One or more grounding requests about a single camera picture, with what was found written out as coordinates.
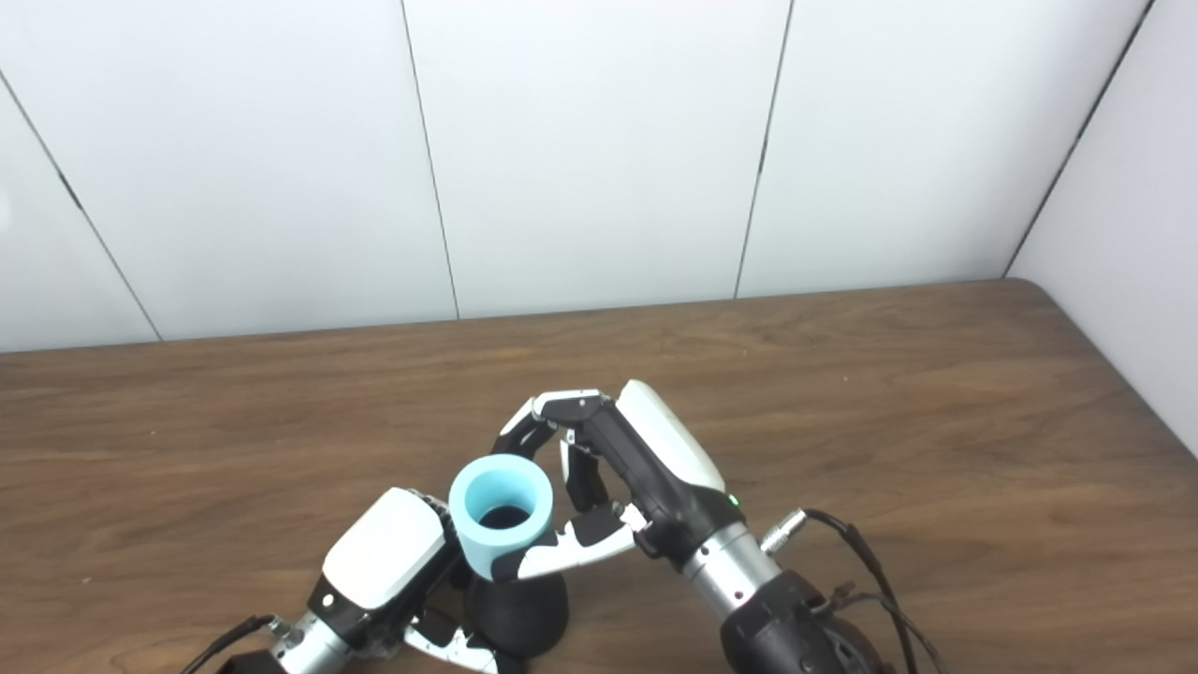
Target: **light blue cup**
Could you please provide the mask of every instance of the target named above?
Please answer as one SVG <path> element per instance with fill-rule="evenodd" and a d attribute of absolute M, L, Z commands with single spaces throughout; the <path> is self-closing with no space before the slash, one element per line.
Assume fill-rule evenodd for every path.
<path fill-rule="evenodd" d="M 508 529 L 482 524 L 486 514 L 504 506 L 520 509 L 528 518 Z M 474 573 L 488 581 L 494 581 L 491 563 L 496 558 L 528 547 L 549 529 L 552 510 L 549 476 L 536 463 L 515 455 L 474 460 L 449 487 L 449 517 L 461 551 Z"/>

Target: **wooden table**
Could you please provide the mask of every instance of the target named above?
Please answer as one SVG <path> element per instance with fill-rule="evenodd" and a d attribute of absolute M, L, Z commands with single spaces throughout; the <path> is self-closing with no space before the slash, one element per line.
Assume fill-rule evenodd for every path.
<path fill-rule="evenodd" d="M 2 357 L 0 669 L 175 673 L 250 613 L 297 617 L 387 487 L 443 494 L 530 395 L 629 378 L 757 533 L 855 522 L 954 672 L 1198 670 L 1198 467 L 1018 280 Z M 815 526 L 782 563 L 867 585 Z M 665 563 L 569 583 L 534 673 L 727 672 Z M 898 661 L 877 609 L 846 615 Z"/>

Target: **black base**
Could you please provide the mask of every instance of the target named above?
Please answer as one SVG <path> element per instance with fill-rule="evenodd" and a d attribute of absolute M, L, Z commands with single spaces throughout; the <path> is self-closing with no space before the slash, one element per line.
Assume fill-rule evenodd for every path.
<path fill-rule="evenodd" d="M 551 573 L 491 583 L 474 576 L 466 590 L 466 618 L 500 651 L 520 660 L 544 655 L 562 639 L 570 620 L 565 578 Z"/>

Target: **black cable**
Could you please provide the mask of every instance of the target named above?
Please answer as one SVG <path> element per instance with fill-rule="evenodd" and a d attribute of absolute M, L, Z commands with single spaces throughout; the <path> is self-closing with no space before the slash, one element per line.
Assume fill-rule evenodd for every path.
<path fill-rule="evenodd" d="M 932 658 L 932 664 L 936 666 L 936 670 L 939 674 L 949 674 L 949 666 L 945 664 L 944 658 L 940 657 L 940 651 L 937 650 L 936 645 L 932 644 L 932 640 L 928 639 L 927 636 L 924 634 L 924 632 L 920 631 L 918 626 L 915 626 L 915 623 L 910 618 L 908 618 L 907 614 L 903 613 L 902 609 L 900 609 L 893 601 L 890 601 L 890 597 L 883 595 L 875 595 L 872 593 L 858 593 L 855 595 L 843 597 L 833 605 L 829 605 L 828 609 L 835 612 L 842 608 L 848 608 L 854 603 L 860 603 L 863 601 L 878 602 L 879 605 L 882 605 L 882 608 L 887 609 L 887 612 L 890 613 L 891 618 L 902 621 L 903 627 L 906 627 L 907 631 L 909 631 L 912 634 L 915 634 L 915 638 L 919 640 L 919 644 L 924 646 L 924 650 L 927 651 L 927 656 Z"/>
<path fill-rule="evenodd" d="M 865 536 L 861 536 L 857 527 L 847 524 L 822 510 L 803 509 L 803 512 L 807 514 L 809 518 L 825 524 L 840 534 L 840 538 L 857 554 L 870 575 L 873 576 L 873 579 L 878 583 L 878 589 L 882 590 L 882 595 L 894 605 L 896 612 L 901 613 L 898 597 L 895 596 L 894 588 L 890 587 L 890 581 L 887 579 L 885 572 L 882 571 L 882 563 L 878 561 L 870 545 L 865 542 Z M 895 625 L 895 632 L 898 634 L 898 644 L 902 646 L 902 658 L 907 664 L 907 674 L 919 674 L 919 664 L 915 662 L 915 649 L 910 645 L 910 634 L 907 633 L 906 623 L 896 613 L 891 613 L 890 619 Z"/>
<path fill-rule="evenodd" d="M 195 660 L 193 660 L 179 674 L 195 674 L 195 672 L 198 672 L 200 667 L 204 667 L 205 662 L 212 660 L 213 655 L 229 648 L 238 639 L 248 637 L 249 634 L 253 634 L 254 632 L 270 625 L 271 621 L 274 620 L 274 618 L 276 618 L 274 615 L 250 615 L 246 620 L 235 625 L 232 630 L 229 630 L 224 634 L 217 637 L 217 639 L 212 642 L 212 644 L 210 644 L 208 648 L 204 649 L 204 652 L 195 656 Z"/>

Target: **cable connector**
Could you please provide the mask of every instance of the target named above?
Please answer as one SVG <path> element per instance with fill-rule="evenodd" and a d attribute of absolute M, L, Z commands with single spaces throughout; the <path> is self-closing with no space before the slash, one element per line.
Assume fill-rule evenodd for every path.
<path fill-rule="evenodd" d="M 807 523 L 807 514 L 801 510 L 797 510 L 791 515 L 782 518 L 781 522 L 774 526 L 773 529 L 766 532 L 766 535 L 761 538 L 761 552 L 774 557 L 779 553 L 786 544 L 791 541 L 803 526 Z"/>

